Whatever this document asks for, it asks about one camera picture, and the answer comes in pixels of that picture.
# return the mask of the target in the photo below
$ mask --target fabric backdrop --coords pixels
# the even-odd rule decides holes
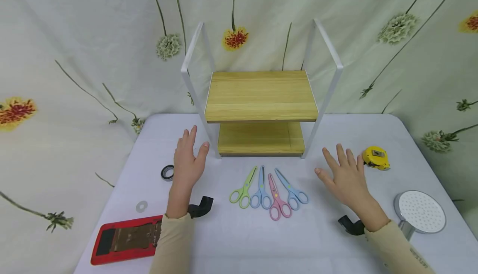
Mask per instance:
[[[199,22],[217,70],[298,70],[320,18],[345,67],[327,113],[399,117],[478,235],[477,4],[1,0],[2,273],[73,271],[144,120],[196,112],[179,69]],[[311,58],[320,103],[334,70],[319,35]],[[208,68],[200,41],[202,95]]]

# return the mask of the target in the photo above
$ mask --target red case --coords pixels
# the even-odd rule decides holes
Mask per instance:
[[[110,234],[107,232],[108,230],[141,226],[148,223],[152,223],[153,225],[155,225],[158,223],[158,221],[161,221],[161,220],[163,220],[163,215],[120,221],[116,223],[103,224],[100,227],[98,236],[96,237],[95,246],[93,247],[93,252],[91,255],[91,264],[92,265],[108,264],[110,262],[119,262],[119,261],[125,261],[127,259],[135,259],[135,258],[141,258],[141,257],[154,255],[154,253],[156,252],[156,248],[153,247],[152,243],[149,244],[148,248],[129,249],[129,250],[124,250],[120,252],[110,252],[108,254],[101,254],[101,255],[97,255],[97,253],[98,253],[101,237],[105,231],[107,234]]]

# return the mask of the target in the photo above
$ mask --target shelf leg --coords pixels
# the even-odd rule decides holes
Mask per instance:
[[[199,22],[196,31],[194,32],[194,35],[191,39],[191,42],[189,43],[188,51],[186,52],[186,57],[184,58],[183,65],[180,68],[181,75],[183,77],[184,83],[186,85],[186,88],[188,88],[189,93],[191,94],[191,98],[194,101],[194,105],[196,106],[198,110],[199,117],[201,118],[202,125],[204,126],[204,129],[207,133],[207,136],[209,138],[210,142],[210,148],[213,149],[216,153],[216,158],[221,159],[221,155],[219,154],[219,151],[217,150],[217,141],[219,138],[219,126],[211,126],[210,124],[207,123],[206,117],[204,115],[204,109],[202,106],[202,102],[199,99],[198,95],[196,94],[196,91],[194,89],[193,83],[191,82],[191,78],[189,77],[188,73],[188,66],[189,63],[191,62],[191,58],[193,56],[194,48],[196,46],[196,43],[198,42],[198,38],[200,34],[203,34],[203,38],[205,41],[205,47],[207,49],[207,54],[210,60],[210,66],[211,66],[211,77],[212,77],[212,72],[214,72],[214,59],[212,56],[211,48],[209,41],[207,39],[207,34],[205,32],[205,27],[204,27],[204,22]],[[217,127],[217,132],[214,134],[212,127]]]
[[[324,116],[325,111],[327,110],[327,106],[330,103],[330,99],[332,98],[332,95],[335,91],[335,88],[337,87],[337,83],[339,82],[340,76],[342,75],[342,71],[344,69],[344,66],[343,66],[342,62],[340,61],[339,54],[337,54],[337,51],[335,50],[335,47],[332,44],[332,41],[330,41],[330,38],[327,35],[327,32],[326,32],[324,26],[322,25],[320,20],[315,18],[312,21],[312,28],[311,28],[311,31],[309,33],[309,40],[307,41],[307,46],[305,47],[305,57],[304,57],[304,70],[305,70],[305,73],[307,74],[307,78],[309,79],[309,83],[310,83],[310,78],[309,78],[309,75],[307,73],[306,67],[307,67],[308,61],[309,61],[309,56],[310,56],[310,52],[311,52],[311,48],[312,48],[312,41],[315,37],[315,29],[319,30],[322,38],[324,39],[324,42],[327,45],[327,48],[330,52],[330,55],[333,58],[334,63],[336,64],[336,70],[335,70],[334,76],[332,77],[332,81],[330,82],[330,85],[329,85],[329,88],[327,90],[327,94],[324,98],[324,101],[322,102],[322,105],[320,106],[320,109],[317,107],[317,109],[319,111],[319,115],[317,116],[317,120],[315,120],[314,127],[312,127],[312,132],[310,133],[310,136],[305,143],[304,154],[302,154],[302,156],[301,156],[302,159],[305,159],[305,157],[307,157],[307,154],[309,153],[309,149],[312,146],[312,142],[314,141],[315,134],[317,133],[317,129],[319,128],[319,124],[322,120],[322,117]]]

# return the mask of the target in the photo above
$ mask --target sleeve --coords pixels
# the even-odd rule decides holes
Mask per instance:
[[[179,219],[163,215],[150,274],[188,274],[193,233],[194,220],[189,213]]]
[[[398,225],[390,221],[380,230],[365,237],[375,247],[385,266],[393,274],[434,274],[433,269],[403,235]]]

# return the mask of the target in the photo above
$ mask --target shelf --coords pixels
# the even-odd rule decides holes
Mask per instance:
[[[219,129],[221,155],[302,155],[305,150],[298,122],[225,123]]]
[[[315,122],[317,116],[304,70],[212,74],[208,123]]]

